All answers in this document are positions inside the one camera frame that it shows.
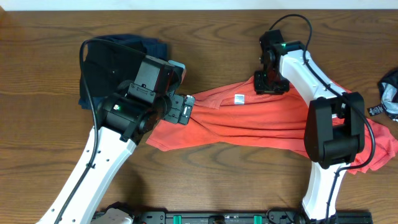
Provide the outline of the red t-shirt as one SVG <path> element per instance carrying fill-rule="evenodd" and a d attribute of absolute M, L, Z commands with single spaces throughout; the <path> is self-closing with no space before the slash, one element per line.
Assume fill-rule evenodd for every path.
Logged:
<path fill-rule="evenodd" d="M 286 149 L 302 156 L 308 106 L 291 87 L 283 95 L 258 95 L 254 79 L 194 94 L 187 125 L 161 121 L 146 143 L 161 151 L 226 142 Z"/>

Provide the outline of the black patterned garment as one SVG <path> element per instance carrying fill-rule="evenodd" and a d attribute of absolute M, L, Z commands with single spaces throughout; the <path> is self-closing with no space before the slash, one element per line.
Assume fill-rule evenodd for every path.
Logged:
<path fill-rule="evenodd" d="M 381 103 L 368 108 L 370 116 L 385 113 L 397 122 L 397 68 L 387 72 L 377 83 Z"/>

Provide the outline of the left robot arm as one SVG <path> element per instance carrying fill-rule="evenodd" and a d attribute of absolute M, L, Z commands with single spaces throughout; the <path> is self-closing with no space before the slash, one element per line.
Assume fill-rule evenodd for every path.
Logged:
<path fill-rule="evenodd" d="M 100 104 L 84 151 L 40 223 L 132 223 L 121 208 L 96 209 L 114 176 L 156 122 L 186 125 L 195 98 L 175 94 L 184 64 L 147 56 L 135 79 L 123 81 Z"/>

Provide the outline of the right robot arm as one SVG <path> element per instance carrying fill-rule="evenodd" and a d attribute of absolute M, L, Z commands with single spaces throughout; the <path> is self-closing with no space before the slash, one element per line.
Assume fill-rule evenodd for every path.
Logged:
<path fill-rule="evenodd" d="M 258 95 L 283 95 L 294 87 L 308 106 L 304 146 L 312 162 L 307 193 L 296 223 L 326 223 L 336 218 L 342 177 L 364 149 L 363 109 L 359 93 L 347 93 L 312 61 L 300 41 L 286 42 L 279 30 L 259 39 L 263 69 L 254 74 Z"/>

